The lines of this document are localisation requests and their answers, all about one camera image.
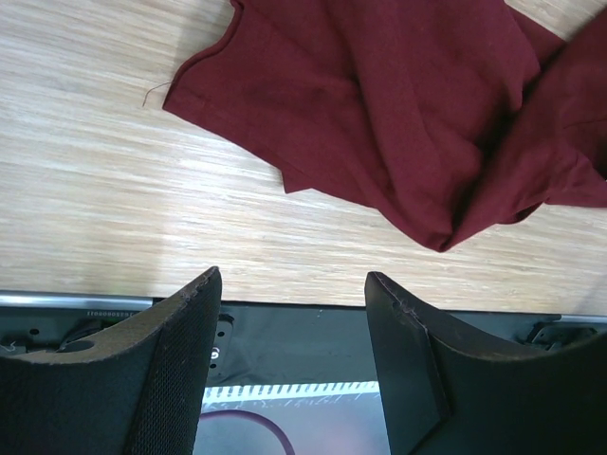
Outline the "dark red t shirt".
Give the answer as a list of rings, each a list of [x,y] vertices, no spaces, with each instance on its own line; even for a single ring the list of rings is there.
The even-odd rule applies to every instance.
[[[237,1],[163,107],[443,252],[606,205],[606,16],[564,41],[502,1]]]

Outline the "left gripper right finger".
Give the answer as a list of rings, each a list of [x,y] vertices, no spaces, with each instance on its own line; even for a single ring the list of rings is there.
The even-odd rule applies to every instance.
[[[546,316],[505,337],[379,272],[364,293],[392,453],[605,452],[604,322]]]

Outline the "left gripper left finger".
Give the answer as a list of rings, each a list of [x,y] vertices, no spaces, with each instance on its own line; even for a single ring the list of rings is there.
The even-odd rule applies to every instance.
[[[2,358],[2,453],[192,453],[221,293],[212,267],[60,352]]]

